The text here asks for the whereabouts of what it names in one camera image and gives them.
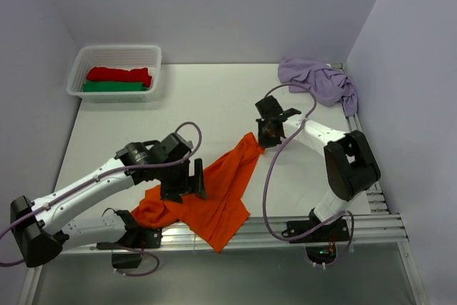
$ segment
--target white plastic bin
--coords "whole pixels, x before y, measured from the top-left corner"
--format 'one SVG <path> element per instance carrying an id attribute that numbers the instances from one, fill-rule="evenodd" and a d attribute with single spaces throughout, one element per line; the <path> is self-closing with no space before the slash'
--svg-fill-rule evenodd
<path id="1" fill-rule="evenodd" d="M 152 45 L 97 45 L 82 48 L 71 69 L 66 91 L 72 96 L 92 102 L 139 102 L 154 100 L 160 82 L 162 52 Z M 151 88 L 137 92 L 83 92 L 88 72 L 94 67 L 119 69 L 147 68 L 152 78 Z"/>

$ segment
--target green cloth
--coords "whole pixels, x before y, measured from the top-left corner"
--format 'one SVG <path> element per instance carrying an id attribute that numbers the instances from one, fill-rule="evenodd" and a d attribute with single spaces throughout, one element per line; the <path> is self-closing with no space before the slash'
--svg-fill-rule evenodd
<path id="1" fill-rule="evenodd" d="M 89 81 L 83 85 L 83 92 L 134 92 L 147 91 L 141 82 Z"/>

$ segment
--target lavender towel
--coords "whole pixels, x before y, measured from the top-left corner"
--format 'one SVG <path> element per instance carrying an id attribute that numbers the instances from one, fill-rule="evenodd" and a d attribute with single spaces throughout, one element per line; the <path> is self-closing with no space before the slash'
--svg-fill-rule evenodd
<path id="1" fill-rule="evenodd" d="M 325 106 L 341 102 L 346 117 L 357 112 L 357 93 L 352 81 L 342 71 L 336 71 L 323 62 L 285 57 L 279 62 L 278 77 L 282 84 L 302 84 Z M 291 93 L 304 92 L 294 86 L 288 90 Z"/>

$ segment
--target tabletop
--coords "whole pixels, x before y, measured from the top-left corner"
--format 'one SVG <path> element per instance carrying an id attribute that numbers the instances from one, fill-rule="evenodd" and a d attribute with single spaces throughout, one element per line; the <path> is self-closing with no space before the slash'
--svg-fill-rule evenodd
<path id="1" fill-rule="evenodd" d="M 89 103 L 82 101 L 60 170 L 56 189 L 75 182 L 97 169 L 132 141 L 162 140 L 184 121 L 194 121 L 203 132 L 203 143 L 194 156 L 204 167 L 231 150 L 244 134 L 256 135 L 259 117 L 254 104 L 279 84 L 277 64 L 187 64 L 164 65 L 149 103 Z M 283 109 L 311 108 L 308 94 L 290 94 L 286 87 L 273 93 Z M 334 129 L 348 131 L 340 104 L 318 105 L 310 119 Z M 191 127 L 180 134 L 196 143 Z M 261 216 L 263 184 L 275 148 L 262 155 L 243 195 L 251 216 Z M 104 209 L 134 209 L 147 189 L 144 182 L 119 192 L 86 210 L 78 218 L 97 217 Z M 308 147 L 292 141 L 273 170 L 268 191 L 269 216 L 307 216 L 328 190 L 325 161 Z M 360 193 L 349 209 L 371 214 L 366 193 Z"/>

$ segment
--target white basket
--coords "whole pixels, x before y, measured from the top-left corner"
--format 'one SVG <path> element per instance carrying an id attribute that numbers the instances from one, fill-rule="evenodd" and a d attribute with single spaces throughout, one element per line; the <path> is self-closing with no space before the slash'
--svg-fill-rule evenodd
<path id="1" fill-rule="evenodd" d="M 71 69 L 66 91 L 83 100 L 102 103 L 152 101 L 160 82 L 162 52 L 150 45 L 103 45 L 81 49 Z M 119 69 L 147 68 L 152 75 L 152 85 L 147 91 L 137 92 L 83 92 L 88 72 L 94 67 Z"/>

